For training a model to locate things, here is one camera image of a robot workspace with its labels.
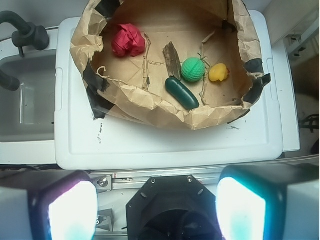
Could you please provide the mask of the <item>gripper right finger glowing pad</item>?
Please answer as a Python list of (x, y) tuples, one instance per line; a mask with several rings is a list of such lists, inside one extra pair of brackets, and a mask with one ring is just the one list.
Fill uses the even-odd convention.
[(229, 165), (221, 172), (215, 205), (227, 240), (318, 240), (320, 168)]

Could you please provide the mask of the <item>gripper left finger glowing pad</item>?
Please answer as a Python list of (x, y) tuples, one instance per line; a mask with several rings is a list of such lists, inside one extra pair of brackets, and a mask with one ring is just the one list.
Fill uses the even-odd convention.
[(97, 189), (85, 171), (0, 174), (2, 240), (91, 240), (97, 216)]

